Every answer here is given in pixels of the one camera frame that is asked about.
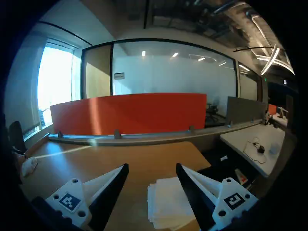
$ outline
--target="wall sign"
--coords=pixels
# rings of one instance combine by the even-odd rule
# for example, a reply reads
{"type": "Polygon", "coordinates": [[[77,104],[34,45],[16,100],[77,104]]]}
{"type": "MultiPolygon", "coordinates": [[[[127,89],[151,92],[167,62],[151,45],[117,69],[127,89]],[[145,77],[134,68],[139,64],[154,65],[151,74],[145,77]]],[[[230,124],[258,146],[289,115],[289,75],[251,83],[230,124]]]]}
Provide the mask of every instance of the wall sign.
{"type": "Polygon", "coordinates": [[[125,79],[124,72],[114,74],[114,80],[119,80],[119,79],[125,79]]]}

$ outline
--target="window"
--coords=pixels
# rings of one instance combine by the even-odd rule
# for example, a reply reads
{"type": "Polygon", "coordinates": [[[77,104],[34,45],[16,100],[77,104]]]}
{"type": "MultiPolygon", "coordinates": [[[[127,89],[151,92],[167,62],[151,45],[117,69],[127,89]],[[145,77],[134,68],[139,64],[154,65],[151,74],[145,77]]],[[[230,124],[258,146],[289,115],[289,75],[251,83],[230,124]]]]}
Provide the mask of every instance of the window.
{"type": "Polygon", "coordinates": [[[240,97],[262,102],[261,77],[239,62],[240,97]]]}
{"type": "Polygon", "coordinates": [[[38,74],[37,102],[41,125],[52,124],[50,106],[72,101],[73,54],[46,46],[38,74]]]}
{"type": "Polygon", "coordinates": [[[228,96],[236,96],[234,60],[219,53],[172,42],[114,44],[114,95],[183,92],[207,94],[207,103],[226,116],[228,96]]]}

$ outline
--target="stack of paper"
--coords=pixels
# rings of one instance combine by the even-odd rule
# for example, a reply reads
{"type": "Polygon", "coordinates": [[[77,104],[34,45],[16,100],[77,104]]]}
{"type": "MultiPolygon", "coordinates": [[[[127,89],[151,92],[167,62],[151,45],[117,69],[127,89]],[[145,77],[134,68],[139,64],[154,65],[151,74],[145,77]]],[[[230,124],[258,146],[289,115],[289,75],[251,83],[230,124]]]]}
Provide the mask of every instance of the stack of paper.
{"type": "Polygon", "coordinates": [[[156,229],[177,230],[195,219],[177,177],[158,179],[147,188],[148,219],[156,229]]]}

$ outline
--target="glass wall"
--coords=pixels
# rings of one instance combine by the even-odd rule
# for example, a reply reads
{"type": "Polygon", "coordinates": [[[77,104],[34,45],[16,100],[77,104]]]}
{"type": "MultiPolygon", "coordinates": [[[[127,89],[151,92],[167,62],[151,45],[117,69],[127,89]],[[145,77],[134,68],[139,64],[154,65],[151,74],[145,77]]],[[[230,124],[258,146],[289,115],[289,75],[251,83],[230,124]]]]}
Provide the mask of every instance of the glass wall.
{"type": "Polygon", "coordinates": [[[241,98],[262,102],[261,77],[240,62],[238,64],[241,98]]]}
{"type": "Polygon", "coordinates": [[[114,44],[113,95],[155,92],[207,94],[217,114],[226,116],[228,96],[236,96],[234,60],[170,42],[114,44]]]}

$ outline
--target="gray partition panel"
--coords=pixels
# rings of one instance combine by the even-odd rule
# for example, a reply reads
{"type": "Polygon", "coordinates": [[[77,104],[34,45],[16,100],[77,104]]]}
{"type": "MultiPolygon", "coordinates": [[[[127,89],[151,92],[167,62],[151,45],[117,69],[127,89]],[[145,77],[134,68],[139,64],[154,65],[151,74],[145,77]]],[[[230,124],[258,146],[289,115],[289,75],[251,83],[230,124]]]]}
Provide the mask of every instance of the gray partition panel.
{"type": "Polygon", "coordinates": [[[228,97],[226,124],[249,122],[252,119],[263,119],[266,104],[254,100],[228,97]]]}

